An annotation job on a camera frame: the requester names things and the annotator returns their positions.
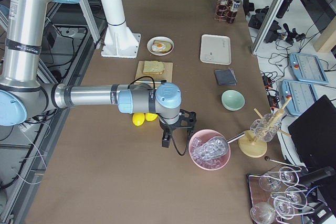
fried egg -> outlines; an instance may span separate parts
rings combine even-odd
[[[161,52],[166,49],[166,45],[164,43],[158,43],[152,45],[152,51],[153,52]]]

pink bowl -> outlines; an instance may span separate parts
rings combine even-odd
[[[221,136],[224,137],[223,135],[221,135],[219,132],[214,131],[214,130],[201,130],[201,131],[197,131],[190,139],[189,142],[189,154],[190,154],[190,158],[192,159],[192,161],[200,168],[204,169],[204,170],[218,170],[223,168],[227,162],[230,159],[230,155],[231,155],[231,149],[230,149],[230,145],[229,145],[229,150],[227,151],[227,153],[219,158],[214,159],[215,161],[219,162],[220,166],[217,168],[207,168],[205,167],[205,165],[199,164],[197,163],[193,158],[192,158],[192,153],[195,147],[193,147],[193,142],[195,141],[195,139],[199,139],[201,140],[201,145],[206,143],[207,141],[209,141],[210,139],[212,139],[215,136]]]

toast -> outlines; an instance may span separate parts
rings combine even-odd
[[[163,74],[164,72],[164,64],[163,62],[153,60],[153,61],[145,61],[143,65],[143,74],[156,75]]]

mint green bowl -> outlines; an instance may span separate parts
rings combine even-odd
[[[236,90],[227,90],[222,94],[222,105],[228,110],[239,110],[244,104],[245,99],[243,95]]]

white tray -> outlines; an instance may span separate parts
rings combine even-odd
[[[219,35],[202,35],[201,62],[229,65],[231,64],[230,38]]]

